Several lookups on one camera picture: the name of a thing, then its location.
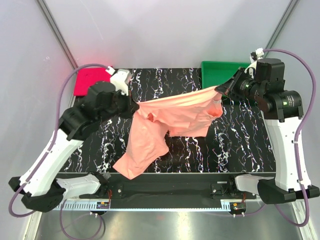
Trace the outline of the aluminium corner post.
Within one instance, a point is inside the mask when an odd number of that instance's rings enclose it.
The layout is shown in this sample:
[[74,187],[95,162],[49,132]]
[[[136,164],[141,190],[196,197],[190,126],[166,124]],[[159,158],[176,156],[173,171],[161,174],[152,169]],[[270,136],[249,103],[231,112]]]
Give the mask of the aluminium corner post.
[[76,69],[78,67],[78,64],[65,40],[65,38],[62,35],[62,32],[59,29],[59,26],[52,14],[52,12],[49,9],[49,6],[47,5],[45,0],[35,0],[36,4],[38,5],[42,15],[44,16],[50,30],[52,31],[54,37],[56,38],[58,44],[60,45],[65,57],[67,58],[69,64],[73,69]]
[[284,30],[286,24],[289,22],[290,17],[294,13],[295,9],[297,8],[300,0],[290,0],[286,9],[284,10],[280,20],[278,21],[273,33],[271,34],[265,49],[272,49],[278,40],[279,36],[281,35],[282,31]]

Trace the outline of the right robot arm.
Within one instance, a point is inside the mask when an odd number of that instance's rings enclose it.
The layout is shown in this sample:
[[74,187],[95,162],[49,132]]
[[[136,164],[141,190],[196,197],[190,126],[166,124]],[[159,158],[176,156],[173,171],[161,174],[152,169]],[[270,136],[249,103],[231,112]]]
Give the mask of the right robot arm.
[[300,138],[308,114],[301,95],[285,90],[285,64],[277,58],[265,58],[265,52],[263,48],[252,52],[250,65],[240,67],[215,91],[232,101],[257,103],[276,163],[275,176],[237,175],[227,185],[228,195],[236,199],[244,192],[252,193],[267,205],[317,198],[320,189],[309,178]]

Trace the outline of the right controller board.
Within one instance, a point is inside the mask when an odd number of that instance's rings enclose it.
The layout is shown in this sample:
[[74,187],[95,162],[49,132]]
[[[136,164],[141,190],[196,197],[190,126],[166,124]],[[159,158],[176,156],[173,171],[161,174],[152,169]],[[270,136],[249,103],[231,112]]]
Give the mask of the right controller board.
[[230,214],[233,216],[244,216],[247,210],[247,204],[245,202],[234,202],[230,204]]

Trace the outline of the folded magenta t shirt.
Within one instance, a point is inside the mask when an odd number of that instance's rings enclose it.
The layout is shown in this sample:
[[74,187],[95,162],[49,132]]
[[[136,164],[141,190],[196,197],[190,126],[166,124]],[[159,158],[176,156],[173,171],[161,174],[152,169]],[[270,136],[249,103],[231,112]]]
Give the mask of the folded magenta t shirt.
[[75,80],[73,95],[76,97],[86,96],[89,87],[97,82],[109,82],[111,74],[102,67],[84,68],[78,71]]

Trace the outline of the controller board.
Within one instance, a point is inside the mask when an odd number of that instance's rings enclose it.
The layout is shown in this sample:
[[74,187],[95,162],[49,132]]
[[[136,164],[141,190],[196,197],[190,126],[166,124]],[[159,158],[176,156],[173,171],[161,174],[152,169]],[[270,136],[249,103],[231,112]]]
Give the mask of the controller board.
[[230,204],[230,214],[233,216],[244,216],[247,210],[247,204],[245,202],[234,202]]
[[96,203],[96,209],[97,210],[107,210],[110,208],[110,202],[109,201],[98,201]]

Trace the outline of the left aluminium corner post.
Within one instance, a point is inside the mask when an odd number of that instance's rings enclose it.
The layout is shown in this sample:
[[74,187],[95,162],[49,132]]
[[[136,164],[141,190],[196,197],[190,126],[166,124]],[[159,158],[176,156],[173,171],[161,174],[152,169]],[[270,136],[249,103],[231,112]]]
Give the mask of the left aluminium corner post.
[[50,30],[52,31],[54,37],[56,38],[58,44],[60,45],[65,57],[67,58],[69,64],[73,69],[76,69],[78,67],[78,64],[65,40],[65,38],[62,35],[62,32],[59,29],[59,26],[52,14],[52,12],[49,9],[49,6],[47,5],[45,0],[35,0],[36,4],[38,5],[42,15],[44,16]]

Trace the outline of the left controller board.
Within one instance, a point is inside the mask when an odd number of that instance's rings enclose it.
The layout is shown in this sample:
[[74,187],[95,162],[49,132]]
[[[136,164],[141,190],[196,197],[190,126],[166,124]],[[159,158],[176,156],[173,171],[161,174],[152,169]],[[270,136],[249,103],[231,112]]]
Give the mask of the left controller board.
[[96,209],[97,210],[107,210],[110,208],[110,202],[109,201],[98,201],[96,203]]

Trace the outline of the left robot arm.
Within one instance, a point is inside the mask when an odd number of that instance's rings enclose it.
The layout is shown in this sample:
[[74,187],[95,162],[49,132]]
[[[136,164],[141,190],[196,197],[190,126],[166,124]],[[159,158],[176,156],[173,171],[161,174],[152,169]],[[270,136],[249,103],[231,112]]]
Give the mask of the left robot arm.
[[87,95],[66,109],[56,123],[47,146],[22,176],[8,184],[32,212],[47,213],[71,198],[104,198],[109,181],[104,173],[92,171],[81,177],[58,178],[57,174],[73,152],[100,124],[114,117],[131,118],[139,106],[129,91],[131,72],[118,69],[109,81],[89,87]]

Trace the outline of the green plastic tray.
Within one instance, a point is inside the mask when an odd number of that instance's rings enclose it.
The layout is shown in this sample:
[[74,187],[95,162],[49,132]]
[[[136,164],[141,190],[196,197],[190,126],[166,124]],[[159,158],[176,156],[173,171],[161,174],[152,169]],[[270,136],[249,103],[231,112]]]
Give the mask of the green plastic tray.
[[246,68],[248,62],[203,61],[201,63],[201,88],[206,89],[227,82],[238,70]]

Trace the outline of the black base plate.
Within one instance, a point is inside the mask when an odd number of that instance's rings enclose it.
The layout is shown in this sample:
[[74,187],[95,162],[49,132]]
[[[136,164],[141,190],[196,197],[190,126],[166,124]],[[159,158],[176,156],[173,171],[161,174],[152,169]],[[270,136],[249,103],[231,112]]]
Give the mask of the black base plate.
[[129,180],[111,174],[101,197],[128,205],[154,203],[208,207],[211,202],[254,200],[252,193],[231,189],[231,173],[143,173]]

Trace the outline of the right aluminium corner post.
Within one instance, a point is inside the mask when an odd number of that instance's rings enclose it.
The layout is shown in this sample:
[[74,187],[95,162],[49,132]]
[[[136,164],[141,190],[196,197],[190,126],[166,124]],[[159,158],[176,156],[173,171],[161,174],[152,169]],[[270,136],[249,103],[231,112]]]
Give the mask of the right aluminium corner post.
[[290,17],[294,13],[295,9],[297,8],[300,0],[290,0],[286,9],[284,10],[280,20],[278,21],[273,33],[271,34],[265,49],[272,49],[278,40],[279,36],[281,35],[282,31],[284,30],[286,24],[289,22]]

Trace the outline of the peach t shirt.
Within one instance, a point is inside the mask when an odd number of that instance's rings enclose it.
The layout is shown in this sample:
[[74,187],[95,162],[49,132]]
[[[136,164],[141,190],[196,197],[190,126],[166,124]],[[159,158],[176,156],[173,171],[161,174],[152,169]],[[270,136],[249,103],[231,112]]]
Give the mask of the peach t shirt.
[[223,114],[222,94],[215,87],[139,102],[133,114],[124,155],[113,168],[134,179],[167,154],[165,135],[206,137],[213,120]]

